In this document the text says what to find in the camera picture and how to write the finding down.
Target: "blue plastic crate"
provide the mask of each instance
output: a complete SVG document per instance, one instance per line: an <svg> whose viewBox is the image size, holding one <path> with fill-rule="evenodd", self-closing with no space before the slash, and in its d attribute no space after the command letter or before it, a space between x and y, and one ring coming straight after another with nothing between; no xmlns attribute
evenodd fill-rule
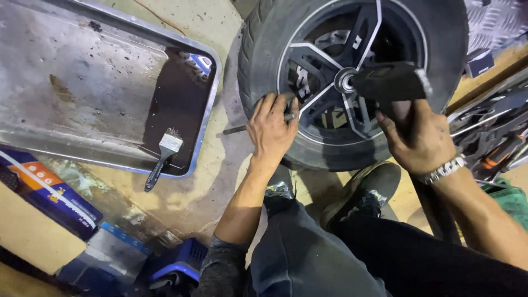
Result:
<svg viewBox="0 0 528 297"><path fill-rule="evenodd" d="M168 250L165 255L156 260L157 262L165 261L165 263L170 264L154 273L150 280L154 281L171 271L181 271L198 281L202 262L208 251L209 249L196 241L195 238L189 238L174 249Z"/></svg>

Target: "right hand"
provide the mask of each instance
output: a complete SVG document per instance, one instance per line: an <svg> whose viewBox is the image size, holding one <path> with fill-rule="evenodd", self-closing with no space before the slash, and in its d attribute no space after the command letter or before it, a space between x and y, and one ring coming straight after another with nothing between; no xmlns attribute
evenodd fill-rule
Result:
<svg viewBox="0 0 528 297"><path fill-rule="evenodd" d="M444 115L432 112L427 100L414 100L411 135L402 138L393 120L376 113L394 159L410 174L423 175L449 162L457 154Z"/></svg>

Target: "sneaker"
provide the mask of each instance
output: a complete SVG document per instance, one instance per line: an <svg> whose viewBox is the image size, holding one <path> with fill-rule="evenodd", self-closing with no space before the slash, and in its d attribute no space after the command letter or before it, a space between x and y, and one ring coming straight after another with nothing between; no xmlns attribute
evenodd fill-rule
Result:
<svg viewBox="0 0 528 297"><path fill-rule="evenodd" d="M343 199L325 208L321 226L331 231L356 213L379 218L381 208L394 196L400 179L401 168L388 161L362 169L345 186Z"/></svg>
<svg viewBox="0 0 528 297"><path fill-rule="evenodd" d="M264 207L268 213L268 219L290 208L295 203L295 194L290 170L283 165L279 165L269 180L268 187L264 193Z"/></svg>

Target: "silver wristwatch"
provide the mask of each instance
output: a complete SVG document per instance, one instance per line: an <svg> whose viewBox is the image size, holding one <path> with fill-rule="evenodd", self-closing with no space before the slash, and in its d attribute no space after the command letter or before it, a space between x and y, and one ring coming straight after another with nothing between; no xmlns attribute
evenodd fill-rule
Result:
<svg viewBox="0 0 528 297"><path fill-rule="evenodd" d="M424 184L432 184L435 181L457 171L459 168L464 167L466 164L466 156L463 154L457 154L453 159L451 159L451 161L440 166L439 168L436 168L432 172L418 176L417 178Z"/></svg>

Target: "dirt stain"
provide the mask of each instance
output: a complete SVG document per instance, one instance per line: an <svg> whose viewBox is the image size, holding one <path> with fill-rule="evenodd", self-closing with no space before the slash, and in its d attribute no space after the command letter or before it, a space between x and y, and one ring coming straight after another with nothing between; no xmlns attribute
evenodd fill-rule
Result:
<svg viewBox="0 0 528 297"><path fill-rule="evenodd" d="M55 94L65 103L73 103L75 98L68 88L56 77L50 75L50 84L53 87Z"/></svg>

